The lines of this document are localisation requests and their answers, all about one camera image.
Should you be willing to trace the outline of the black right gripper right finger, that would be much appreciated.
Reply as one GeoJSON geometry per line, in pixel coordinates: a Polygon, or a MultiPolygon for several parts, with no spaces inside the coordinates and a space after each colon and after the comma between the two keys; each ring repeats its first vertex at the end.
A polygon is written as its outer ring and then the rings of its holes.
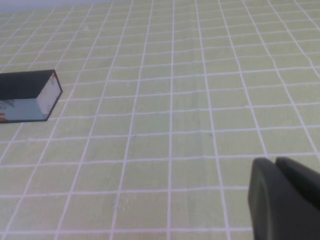
{"type": "Polygon", "coordinates": [[[320,207],[320,174],[288,157],[277,157],[275,165],[299,194],[315,208],[320,207]]]}

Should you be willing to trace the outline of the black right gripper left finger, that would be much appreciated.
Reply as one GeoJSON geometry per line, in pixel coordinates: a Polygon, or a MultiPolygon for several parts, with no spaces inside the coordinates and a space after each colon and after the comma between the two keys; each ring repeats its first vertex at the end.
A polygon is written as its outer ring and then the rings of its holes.
{"type": "Polygon", "coordinates": [[[320,208],[304,199],[275,162],[252,162],[248,206],[255,240],[318,240],[320,208]]]}

